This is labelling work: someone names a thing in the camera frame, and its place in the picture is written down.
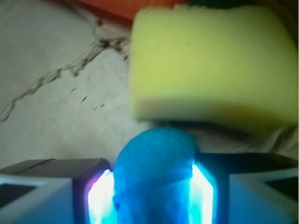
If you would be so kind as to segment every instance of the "sponge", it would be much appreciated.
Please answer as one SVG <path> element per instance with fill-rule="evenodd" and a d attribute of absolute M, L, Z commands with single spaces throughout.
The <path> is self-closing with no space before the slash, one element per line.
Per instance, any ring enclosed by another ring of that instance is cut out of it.
<path fill-rule="evenodd" d="M 134 24 L 135 119 L 266 134 L 298 123 L 298 50 L 268 8 L 149 8 Z"/>

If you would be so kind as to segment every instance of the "floor crack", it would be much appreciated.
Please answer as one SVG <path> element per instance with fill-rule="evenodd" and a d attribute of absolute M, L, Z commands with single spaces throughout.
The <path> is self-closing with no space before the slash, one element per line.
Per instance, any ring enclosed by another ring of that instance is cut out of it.
<path fill-rule="evenodd" d="M 85 66 L 87 66 L 96 56 L 98 56 L 106 48 L 113 48 L 116 51 L 123 54 L 123 47 L 126 46 L 128 43 L 126 37 L 103 38 L 99 36 L 97 34 L 97 29 L 99 28 L 97 21 L 99 18 L 95 17 L 89 12 L 86 12 L 83 9 L 78 8 L 73 3 L 70 3 L 67 0 L 66 2 L 69 3 L 93 27 L 93 36 L 95 39 L 94 43 L 91 45 L 87 53 L 85 53 L 83 56 L 78 57 L 78 59 L 62 68 L 47 73 L 46 75 L 37 79 L 35 82 L 33 82 L 31 87 L 25 93 L 12 99 L 9 102 L 9 104 L 0 112 L 0 123 L 5 122 L 9 118 L 18 100 L 23 99 L 25 96 L 33 95 L 44 84 L 54 82 L 56 79 L 61 77 L 62 71 L 69 70 L 74 77 L 77 77 L 79 75 L 79 72 L 83 70 Z"/>

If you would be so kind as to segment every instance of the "orange object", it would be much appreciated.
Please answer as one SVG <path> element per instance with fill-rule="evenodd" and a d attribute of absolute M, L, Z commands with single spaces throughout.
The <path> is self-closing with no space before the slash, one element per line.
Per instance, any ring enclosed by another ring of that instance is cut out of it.
<path fill-rule="evenodd" d="M 185 4 L 186 0 L 77 0 L 92 7 L 133 20 L 138 11 L 145 7 L 173 7 Z"/>

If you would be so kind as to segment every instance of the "glowing light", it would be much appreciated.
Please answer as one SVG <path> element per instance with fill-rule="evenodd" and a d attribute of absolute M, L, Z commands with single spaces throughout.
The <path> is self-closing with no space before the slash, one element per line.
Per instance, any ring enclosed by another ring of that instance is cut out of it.
<path fill-rule="evenodd" d="M 211 224 L 213 219 L 214 189 L 196 165 L 190 179 L 190 224 Z"/>
<path fill-rule="evenodd" d="M 91 224 L 116 223 L 114 196 L 114 175 L 106 170 L 88 192 L 89 220 Z"/>
<path fill-rule="evenodd" d="M 211 224 L 216 185 L 202 167 L 192 166 L 190 179 L 190 224 Z M 106 170 L 88 193 L 89 220 L 91 224 L 115 224 L 117 213 L 113 206 L 114 174 Z"/>

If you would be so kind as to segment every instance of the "white floor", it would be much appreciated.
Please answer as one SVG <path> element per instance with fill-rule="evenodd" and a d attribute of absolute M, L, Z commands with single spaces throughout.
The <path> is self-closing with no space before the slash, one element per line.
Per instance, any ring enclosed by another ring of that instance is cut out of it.
<path fill-rule="evenodd" d="M 0 168 L 47 158 L 104 157 L 113 165 L 131 138 L 166 124 L 130 116 L 124 60 L 130 31 L 109 21 L 98 27 L 88 16 L 60 1 L 0 1 Z M 115 42 L 101 47 L 109 37 L 125 37 L 123 52 Z M 258 139 L 209 125 L 171 125 L 191 133 L 203 152 L 272 151 L 298 159 L 298 127 Z"/>

